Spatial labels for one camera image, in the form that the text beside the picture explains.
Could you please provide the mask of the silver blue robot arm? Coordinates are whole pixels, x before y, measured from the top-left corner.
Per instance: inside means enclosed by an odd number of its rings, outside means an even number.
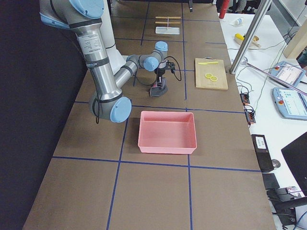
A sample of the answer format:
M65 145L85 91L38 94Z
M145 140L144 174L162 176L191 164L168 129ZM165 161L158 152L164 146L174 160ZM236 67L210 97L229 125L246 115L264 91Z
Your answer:
M76 34L96 88L89 102L90 111L97 119L125 121L132 105L123 96L122 86L138 68L157 69L167 56L167 43L157 42L150 54L123 58L116 48L107 1L41 0L39 5L44 24Z

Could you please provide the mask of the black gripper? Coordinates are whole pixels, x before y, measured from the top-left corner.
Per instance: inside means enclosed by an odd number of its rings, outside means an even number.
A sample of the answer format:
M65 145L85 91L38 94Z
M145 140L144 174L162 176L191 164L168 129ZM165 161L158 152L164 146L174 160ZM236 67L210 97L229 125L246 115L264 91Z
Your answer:
M159 64L158 68L155 70L156 73L156 87L158 89L166 89L166 81L162 81L163 75L165 74L166 70L166 62L162 62Z

